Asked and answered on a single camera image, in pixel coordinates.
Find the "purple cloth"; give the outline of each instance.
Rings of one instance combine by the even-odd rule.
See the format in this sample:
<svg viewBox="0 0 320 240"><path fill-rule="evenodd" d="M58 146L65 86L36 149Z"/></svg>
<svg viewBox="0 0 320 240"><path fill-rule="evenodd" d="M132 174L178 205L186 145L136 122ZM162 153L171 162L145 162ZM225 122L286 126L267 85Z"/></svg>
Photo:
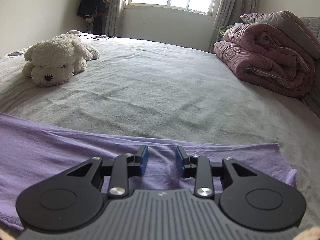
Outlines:
<svg viewBox="0 0 320 240"><path fill-rule="evenodd" d="M231 156L290 186L295 185L297 171L280 153L277 143L227 146L92 134L0 113L0 220L22 229L15 201L25 188L94 156L107 159L136 153L141 144L149 146L149 161L142 178L130 178L131 190L188 188L193 191L194 179L181 179L177 172L175 147L178 145L189 155L197 153L215 162ZM214 179L214 185L217 193L222 192L219 178ZM106 178L102 191L107 187Z"/></svg>

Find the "metal screw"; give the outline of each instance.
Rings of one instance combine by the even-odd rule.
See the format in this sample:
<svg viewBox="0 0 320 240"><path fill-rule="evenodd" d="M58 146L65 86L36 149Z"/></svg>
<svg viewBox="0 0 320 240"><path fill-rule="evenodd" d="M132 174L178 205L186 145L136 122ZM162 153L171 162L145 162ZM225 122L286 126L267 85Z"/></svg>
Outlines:
<svg viewBox="0 0 320 240"><path fill-rule="evenodd" d="M125 189L123 187L113 187L109 190L110 194L115 196L120 196L125 193Z"/></svg>
<svg viewBox="0 0 320 240"><path fill-rule="evenodd" d="M212 189L201 187L197 190L197 194L203 197L210 196L213 193Z"/></svg>

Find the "window sill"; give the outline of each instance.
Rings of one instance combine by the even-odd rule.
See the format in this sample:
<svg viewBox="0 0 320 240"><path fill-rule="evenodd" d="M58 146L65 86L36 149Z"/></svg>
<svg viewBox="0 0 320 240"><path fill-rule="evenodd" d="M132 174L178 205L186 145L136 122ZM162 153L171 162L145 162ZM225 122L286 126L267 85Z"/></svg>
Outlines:
<svg viewBox="0 0 320 240"><path fill-rule="evenodd" d="M206 15L205 13L201 12L194 12L194 11L189 11L187 8L181 8L181 7L168 7L166 5L159 5L159 4L130 4L130 5L125 5L125 9L145 9L145 8L151 8L151 7L157 7L157 8L166 8L168 10L179 10L179 11L184 11L196 15L202 15L203 17L206 17L208 20L213 20L213 17L211 15Z"/></svg>

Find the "black jacket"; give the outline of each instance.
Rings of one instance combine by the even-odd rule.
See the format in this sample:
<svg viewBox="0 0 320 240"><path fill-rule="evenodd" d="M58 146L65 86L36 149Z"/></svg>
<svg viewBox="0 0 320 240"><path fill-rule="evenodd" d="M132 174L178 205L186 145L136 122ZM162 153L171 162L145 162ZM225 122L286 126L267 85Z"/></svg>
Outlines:
<svg viewBox="0 0 320 240"><path fill-rule="evenodd" d="M83 18L92 17L97 9L97 15L103 15L105 10L105 4L103 0L81 0L78 9L78 16Z"/></svg>

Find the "mattress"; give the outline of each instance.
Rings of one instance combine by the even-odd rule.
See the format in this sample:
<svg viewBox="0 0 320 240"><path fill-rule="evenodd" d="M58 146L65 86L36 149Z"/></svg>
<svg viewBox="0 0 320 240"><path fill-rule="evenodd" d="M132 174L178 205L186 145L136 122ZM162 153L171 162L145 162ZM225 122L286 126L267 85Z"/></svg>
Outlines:
<svg viewBox="0 0 320 240"><path fill-rule="evenodd" d="M132 39L87 39L98 60L37 87L22 56L0 58L0 112L94 133L247 145L276 142L320 225L320 119L303 103L241 82L214 54Z"/></svg>

